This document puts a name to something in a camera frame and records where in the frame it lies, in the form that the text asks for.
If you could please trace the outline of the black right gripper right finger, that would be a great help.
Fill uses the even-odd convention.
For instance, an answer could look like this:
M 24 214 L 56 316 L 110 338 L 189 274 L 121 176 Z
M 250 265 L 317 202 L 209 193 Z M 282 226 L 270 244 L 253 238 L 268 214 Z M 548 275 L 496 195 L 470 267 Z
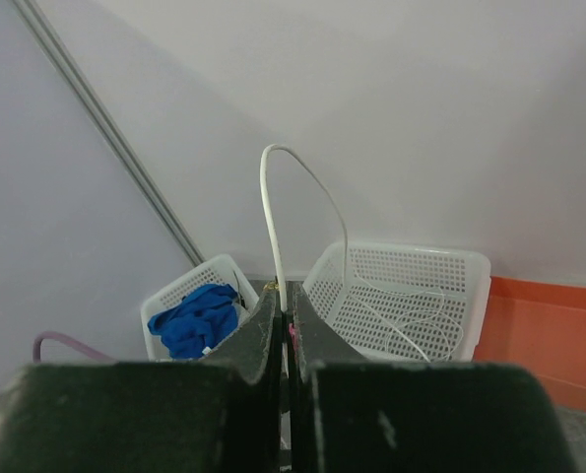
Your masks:
M 297 472 L 573 472 L 545 390 L 506 364 L 374 362 L 290 293 Z

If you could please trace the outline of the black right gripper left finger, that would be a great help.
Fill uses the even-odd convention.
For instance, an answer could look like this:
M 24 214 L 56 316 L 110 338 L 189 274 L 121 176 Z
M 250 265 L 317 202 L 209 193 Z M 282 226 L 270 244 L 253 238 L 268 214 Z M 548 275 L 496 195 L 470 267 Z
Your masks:
M 275 472 L 282 340 L 267 288 L 199 361 L 24 366 L 0 391 L 0 472 Z

